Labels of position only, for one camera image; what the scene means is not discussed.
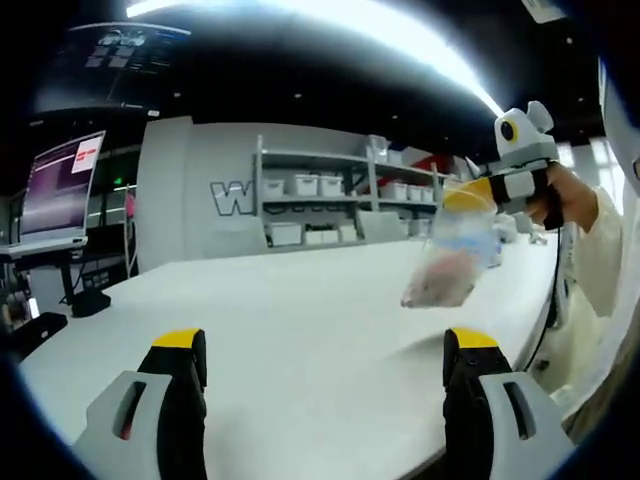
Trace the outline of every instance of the letter w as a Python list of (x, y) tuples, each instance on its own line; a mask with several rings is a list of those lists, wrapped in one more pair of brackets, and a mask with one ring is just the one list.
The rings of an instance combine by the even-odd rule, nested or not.
[(218, 215), (230, 217), (234, 213), (239, 215), (253, 215), (253, 201), (247, 195), (251, 189), (253, 181), (247, 182), (246, 186), (239, 180), (231, 182), (211, 182), (211, 194), (216, 204)]

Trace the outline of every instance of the stand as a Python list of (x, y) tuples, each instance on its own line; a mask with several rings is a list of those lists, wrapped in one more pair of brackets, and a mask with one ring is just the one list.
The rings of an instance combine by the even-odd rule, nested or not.
[(71, 250), (59, 250), (34, 255), (25, 255), (19, 259), (12, 260), (18, 270), (31, 270), (37, 267), (52, 265), (60, 270), (62, 288), (67, 299), (67, 305), (71, 307), (73, 317), (89, 317), (94, 315), (109, 305), (111, 297), (99, 290), (85, 290), (76, 294), (73, 289), (71, 279), (70, 264), (72, 260)]

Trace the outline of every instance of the laptop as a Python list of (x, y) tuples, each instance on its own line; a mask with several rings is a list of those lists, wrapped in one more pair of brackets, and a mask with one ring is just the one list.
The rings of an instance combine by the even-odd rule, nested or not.
[(76, 138), (35, 158), (20, 218), (20, 242), (0, 246), (0, 255), (17, 259), (87, 244), (89, 193), (105, 134)]

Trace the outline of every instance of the hand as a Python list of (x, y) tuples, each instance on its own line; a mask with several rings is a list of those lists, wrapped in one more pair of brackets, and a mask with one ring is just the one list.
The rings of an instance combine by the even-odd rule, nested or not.
[[(571, 171), (553, 162), (547, 168), (549, 185), (553, 185), (560, 195), (562, 215), (565, 222), (575, 222), (589, 233), (598, 218), (598, 198), (591, 187), (582, 182)], [(534, 223), (542, 225), (549, 207), (545, 198), (537, 198), (527, 204), (527, 214)]]

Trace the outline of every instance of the screen on wall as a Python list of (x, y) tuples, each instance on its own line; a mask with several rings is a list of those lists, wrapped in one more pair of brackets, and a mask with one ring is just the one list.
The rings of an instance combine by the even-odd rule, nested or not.
[(140, 23), (70, 29), (44, 69), (33, 114), (87, 107), (160, 110), (179, 83), (174, 67), (191, 33)]

